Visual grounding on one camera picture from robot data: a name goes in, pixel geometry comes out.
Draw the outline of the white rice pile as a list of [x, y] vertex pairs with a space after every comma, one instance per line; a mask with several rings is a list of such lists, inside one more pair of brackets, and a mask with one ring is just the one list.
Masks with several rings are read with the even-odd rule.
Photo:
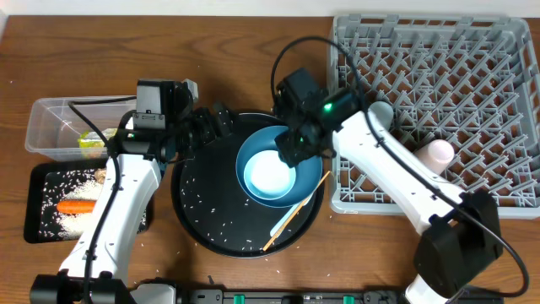
[[92, 221], [92, 213], [64, 214], [57, 211], [63, 200], [93, 200], [97, 203], [103, 184], [94, 177], [98, 169], [56, 171], [47, 173], [41, 187], [40, 242], [69, 241], [79, 239]]

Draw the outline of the orange carrot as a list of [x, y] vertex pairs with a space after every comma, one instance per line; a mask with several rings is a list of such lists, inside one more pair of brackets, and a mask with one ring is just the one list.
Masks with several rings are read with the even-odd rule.
[[92, 213], [95, 204], [93, 200], [63, 200], [57, 204], [57, 211], [64, 214]]

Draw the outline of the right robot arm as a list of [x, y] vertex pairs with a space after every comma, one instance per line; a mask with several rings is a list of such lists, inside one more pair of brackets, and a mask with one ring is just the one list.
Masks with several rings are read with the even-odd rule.
[[420, 241], [418, 275], [408, 303], [446, 303], [502, 253], [498, 207], [484, 190], [467, 193], [425, 167], [372, 114], [350, 88], [329, 94], [300, 68], [277, 86], [274, 113], [289, 127], [276, 144], [284, 162], [332, 152], [345, 158], [401, 208]]

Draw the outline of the light blue bowl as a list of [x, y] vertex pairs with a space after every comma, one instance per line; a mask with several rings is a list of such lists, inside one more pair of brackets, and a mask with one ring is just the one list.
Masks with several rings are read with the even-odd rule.
[[279, 158], [277, 150], [263, 150], [246, 163], [243, 178], [247, 189], [262, 200], [276, 200], [294, 186], [296, 170]]

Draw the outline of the pink cup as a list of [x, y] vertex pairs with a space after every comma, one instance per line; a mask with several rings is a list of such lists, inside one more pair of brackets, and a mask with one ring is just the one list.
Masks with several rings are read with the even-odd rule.
[[436, 139], [418, 149], [414, 155], [424, 166], [440, 175], [454, 159], [455, 152], [450, 143]]

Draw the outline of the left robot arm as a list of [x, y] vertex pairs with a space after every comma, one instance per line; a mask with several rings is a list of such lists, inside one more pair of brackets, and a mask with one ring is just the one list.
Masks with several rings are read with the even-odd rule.
[[176, 284], [153, 279], [127, 288], [127, 272], [138, 225], [167, 165], [231, 133], [230, 111], [217, 103], [195, 109], [197, 84], [141, 79], [114, 136], [107, 138], [80, 110], [69, 108], [96, 132], [109, 156], [106, 175], [89, 226], [57, 274], [39, 274], [30, 289], [33, 303], [176, 303]]

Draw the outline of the yellow green snack wrapper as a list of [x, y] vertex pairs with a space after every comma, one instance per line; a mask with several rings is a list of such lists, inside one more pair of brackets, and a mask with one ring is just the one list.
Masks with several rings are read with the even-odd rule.
[[78, 138], [78, 146], [85, 159], [107, 156], [105, 143], [95, 131], [82, 133]]

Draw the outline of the light blue cup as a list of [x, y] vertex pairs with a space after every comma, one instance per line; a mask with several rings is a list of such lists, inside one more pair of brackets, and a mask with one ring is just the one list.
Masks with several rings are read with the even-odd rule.
[[369, 106], [370, 118], [377, 131], [389, 131], [393, 122], [393, 109], [384, 101], [376, 101]]

